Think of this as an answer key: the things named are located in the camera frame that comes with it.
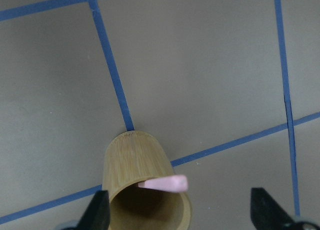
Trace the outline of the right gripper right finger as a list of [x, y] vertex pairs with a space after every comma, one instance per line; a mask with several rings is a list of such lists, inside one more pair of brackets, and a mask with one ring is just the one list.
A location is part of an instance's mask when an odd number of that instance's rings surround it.
[[256, 230], [289, 230], [295, 221], [262, 187], [250, 192], [250, 219]]

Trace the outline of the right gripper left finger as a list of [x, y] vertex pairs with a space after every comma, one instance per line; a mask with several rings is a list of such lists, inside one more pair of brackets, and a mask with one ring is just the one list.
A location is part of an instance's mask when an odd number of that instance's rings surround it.
[[111, 211], [109, 192], [97, 191], [82, 215], [75, 230], [107, 230], [110, 225]]

